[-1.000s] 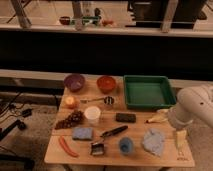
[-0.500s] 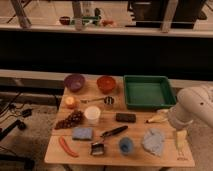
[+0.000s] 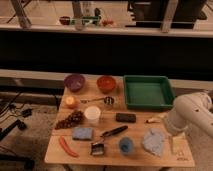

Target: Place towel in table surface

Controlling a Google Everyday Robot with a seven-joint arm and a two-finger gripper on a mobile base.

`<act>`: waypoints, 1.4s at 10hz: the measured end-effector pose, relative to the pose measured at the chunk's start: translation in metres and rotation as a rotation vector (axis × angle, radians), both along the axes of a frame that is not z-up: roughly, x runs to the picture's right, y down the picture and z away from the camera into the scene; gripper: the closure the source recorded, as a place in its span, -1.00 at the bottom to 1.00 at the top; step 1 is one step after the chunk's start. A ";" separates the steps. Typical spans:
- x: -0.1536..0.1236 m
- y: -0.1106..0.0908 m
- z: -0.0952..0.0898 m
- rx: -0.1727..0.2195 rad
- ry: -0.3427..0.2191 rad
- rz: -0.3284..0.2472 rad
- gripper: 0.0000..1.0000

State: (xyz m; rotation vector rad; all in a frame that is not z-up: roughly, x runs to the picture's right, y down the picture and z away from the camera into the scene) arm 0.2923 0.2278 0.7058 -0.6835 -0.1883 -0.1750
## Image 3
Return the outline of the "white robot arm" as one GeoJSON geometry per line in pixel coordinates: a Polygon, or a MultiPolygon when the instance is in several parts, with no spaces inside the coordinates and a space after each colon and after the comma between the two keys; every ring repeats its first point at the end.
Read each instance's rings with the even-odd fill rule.
{"type": "Polygon", "coordinates": [[[194,124],[213,138],[212,105],[211,97],[204,92],[180,95],[173,101],[173,108],[163,118],[164,126],[171,135],[173,154],[181,151],[180,142],[189,124],[194,124]]]}

